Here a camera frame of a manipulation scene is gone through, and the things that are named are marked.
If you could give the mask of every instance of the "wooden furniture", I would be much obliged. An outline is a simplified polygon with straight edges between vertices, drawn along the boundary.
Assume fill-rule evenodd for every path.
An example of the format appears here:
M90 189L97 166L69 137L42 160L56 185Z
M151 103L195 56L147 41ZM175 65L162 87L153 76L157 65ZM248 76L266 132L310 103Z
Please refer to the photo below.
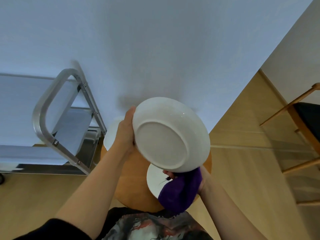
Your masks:
M100 158L106 153L107 150L103 146ZM149 165L150 162L135 148L123 166L114 193L115 198L123 205L145 212L157 212L163 209L158 199L151 194L147 185L147 170ZM203 165L211 173L211 152Z
M300 131L314 148L314 150L320 155L320 105L300 102L302 99L306 98L316 90L320 90L320 83L314 84L308 91L284 106L270 118L264 121L260 126L265 125L271 119L285 111L288 111L292 120L298 127L295 132ZM317 164L320 164L320 157L282 170L282 173L287 174ZM320 205L320 200L297 202L297 204L301 206L315 206Z

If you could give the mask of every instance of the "white wall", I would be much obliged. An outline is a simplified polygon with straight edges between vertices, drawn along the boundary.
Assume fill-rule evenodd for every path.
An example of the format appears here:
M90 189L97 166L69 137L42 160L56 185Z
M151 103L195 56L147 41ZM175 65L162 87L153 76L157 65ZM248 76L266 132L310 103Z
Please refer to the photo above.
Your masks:
M314 0L262 66L287 102L320 83L320 0ZM320 104L320 91L303 102Z
M210 131L311 1L0 0L0 73L78 62L106 126L165 96Z

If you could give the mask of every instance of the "hand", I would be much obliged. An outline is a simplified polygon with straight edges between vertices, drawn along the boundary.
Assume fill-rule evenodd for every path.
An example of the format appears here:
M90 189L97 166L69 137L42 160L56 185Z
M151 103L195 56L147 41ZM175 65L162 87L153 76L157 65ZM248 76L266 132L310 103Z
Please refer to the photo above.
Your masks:
M134 129L132 118L136 108L132 106L125 114L124 120L118 125L114 145L118 146L125 154L130 154L134 148Z
M210 173L206 170L206 168L203 165L200 166L200 171L201 171L202 181L201 181L199 189L198 189L198 194L199 195L201 194L202 189L205 187L208 177L209 178L211 177ZM174 176L173 172L169 172L167 170L163 170L162 172L165 173L166 175L168 175L173 180L175 178L177 178L176 176Z

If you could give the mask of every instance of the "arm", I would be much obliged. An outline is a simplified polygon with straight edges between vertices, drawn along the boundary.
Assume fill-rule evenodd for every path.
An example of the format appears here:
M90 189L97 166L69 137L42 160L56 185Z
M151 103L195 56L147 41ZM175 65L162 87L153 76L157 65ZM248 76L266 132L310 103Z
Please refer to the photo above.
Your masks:
M100 234L112 197L128 155L133 149L134 131L131 107L119 123L110 150L57 212L56 218L71 223L95 239Z
M222 240L267 240L236 206L219 182L201 167L199 195Z

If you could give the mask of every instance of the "purple cloth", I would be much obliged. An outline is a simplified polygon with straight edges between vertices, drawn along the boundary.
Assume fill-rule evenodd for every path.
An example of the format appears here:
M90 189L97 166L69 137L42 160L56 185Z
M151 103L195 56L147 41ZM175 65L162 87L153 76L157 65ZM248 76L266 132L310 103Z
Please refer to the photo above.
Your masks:
M192 204L202 181L200 167L190 172L174 173L174 180L161 190L158 200L167 210L180 214Z

